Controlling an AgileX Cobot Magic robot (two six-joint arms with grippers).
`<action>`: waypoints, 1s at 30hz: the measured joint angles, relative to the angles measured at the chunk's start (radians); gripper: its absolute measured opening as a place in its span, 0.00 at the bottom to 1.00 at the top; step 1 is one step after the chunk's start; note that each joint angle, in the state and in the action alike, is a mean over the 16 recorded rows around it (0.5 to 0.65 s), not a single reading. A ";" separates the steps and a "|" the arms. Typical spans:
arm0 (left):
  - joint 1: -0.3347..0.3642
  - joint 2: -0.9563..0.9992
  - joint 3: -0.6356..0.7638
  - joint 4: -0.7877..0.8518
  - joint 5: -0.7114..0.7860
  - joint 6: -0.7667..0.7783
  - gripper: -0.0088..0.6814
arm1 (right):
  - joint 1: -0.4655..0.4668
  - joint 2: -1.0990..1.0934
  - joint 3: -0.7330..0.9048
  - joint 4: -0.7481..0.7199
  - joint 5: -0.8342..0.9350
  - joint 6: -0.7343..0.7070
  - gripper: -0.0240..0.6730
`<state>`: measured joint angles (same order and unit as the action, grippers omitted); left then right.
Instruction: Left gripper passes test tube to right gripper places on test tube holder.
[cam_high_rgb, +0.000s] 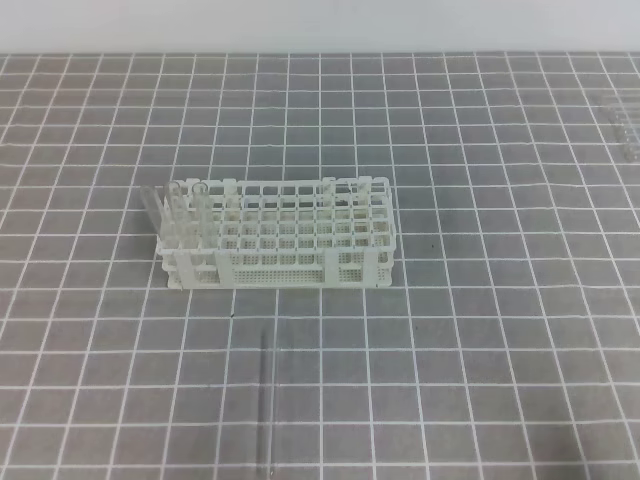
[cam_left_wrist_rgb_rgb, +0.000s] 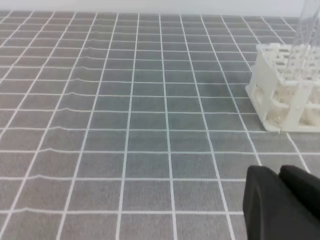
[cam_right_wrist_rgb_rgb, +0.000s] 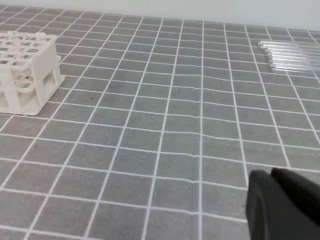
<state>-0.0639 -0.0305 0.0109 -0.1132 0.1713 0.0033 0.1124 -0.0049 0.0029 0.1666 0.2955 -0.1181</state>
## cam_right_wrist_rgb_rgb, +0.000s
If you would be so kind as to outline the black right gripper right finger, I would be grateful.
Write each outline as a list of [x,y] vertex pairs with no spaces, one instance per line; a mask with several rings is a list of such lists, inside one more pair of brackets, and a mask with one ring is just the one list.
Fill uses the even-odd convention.
[[319,227],[320,185],[288,169],[273,168],[271,176],[295,206],[313,222],[314,226]]

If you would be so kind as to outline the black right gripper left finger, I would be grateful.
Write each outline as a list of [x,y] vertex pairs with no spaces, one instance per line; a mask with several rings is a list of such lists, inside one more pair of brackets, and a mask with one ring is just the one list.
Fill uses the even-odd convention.
[[249,175],[246,218],[252,240],[296,240],[298,209],[277,181],[263,170]]

